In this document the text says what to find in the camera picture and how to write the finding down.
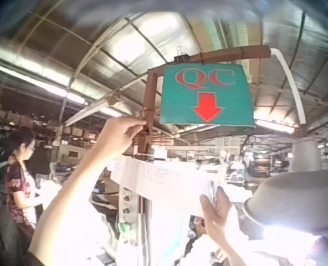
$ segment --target lamp shade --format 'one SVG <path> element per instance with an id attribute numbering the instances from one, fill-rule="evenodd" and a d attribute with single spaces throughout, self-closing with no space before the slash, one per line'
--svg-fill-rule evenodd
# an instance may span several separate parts
<path id="1" fill-rule="evenodd" d="M 261 226 L 328 233 L 328 170 L 286 173 L 263 182 L 243 211 Z"/>

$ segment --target white cable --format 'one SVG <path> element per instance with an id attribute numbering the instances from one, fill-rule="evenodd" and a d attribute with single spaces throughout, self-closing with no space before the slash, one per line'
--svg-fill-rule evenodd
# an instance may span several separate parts
<path id="1" fill-rule="evenodd" d="M 299 123 L 301 125 L 303 125 L 303 124 L 306 123 L 306 116 L 304 114 L 304 109 L 303 109 L 303 105 L 302 105 L 302 101 L 301 101 L 301 96 L 299 95 L 299 91 L 297 89 L 296 82 L 295 82 L 295 80 L 292 76 L 291 70 L 288 67 L 287 62 L 286 62 L 284 56 L 282 55 L 282 53 L 279 49 L 271 48 L 270 50 L 271 50 L 271 55 L 276 55 L 277 59 L 280 61 L 280 64 L 282 65 L 282 68 L 285 71 L 288 82 L 290 83 L 290 86 L 291 86 L 293 97 L 294 97 L 295 102 L 296 102 L 296 108 L 297 108 Z"/>

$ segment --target worker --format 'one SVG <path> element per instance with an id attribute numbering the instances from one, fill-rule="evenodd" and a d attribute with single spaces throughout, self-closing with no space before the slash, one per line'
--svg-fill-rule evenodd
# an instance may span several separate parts
<path id="1" fill-rule="evenodd" d="M 19 230 L 19 261 L 26 254 L 36 227 L 35 206 L 42 204 L 42 197 L 36 196 L 40 190 L 36 189 L 33 177 L 25 166 L 25 161 L 33 154 L 34 145 L 33 133 L 22 127 L 9 135 L 4 148 L 4 155 L 8 157 L 4 179 L 7 206 Z"/>

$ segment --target floral shirt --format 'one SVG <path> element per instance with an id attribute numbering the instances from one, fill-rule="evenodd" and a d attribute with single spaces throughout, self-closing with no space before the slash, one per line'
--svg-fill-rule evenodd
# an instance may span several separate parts
<path id="1" fill-rule="evenodd" d="M 32 176 L 22 169 L 14 156 L 11 156 L 8 160 L 5 187 L 7 190 L 7 205 L 12 219 L 32 234 L 36 225 L 35 208 L 19 208 L 15 203 L 13 194 L 22 191 L 26 197 L 34 197 L 35 183 Z"/>

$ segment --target gray lamp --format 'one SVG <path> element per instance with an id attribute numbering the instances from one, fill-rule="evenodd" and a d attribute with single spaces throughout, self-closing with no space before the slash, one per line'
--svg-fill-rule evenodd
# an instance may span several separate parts
<path id="1" fill-rule="evenodd" d="M 312 138 L 293 146 L 290 172 L 263 182 L 243 204 L 243 211 L 261 226 L 283 226 L 314 235 L 328 233 L 328 170 L 321 170 L 320 152 Z"/>

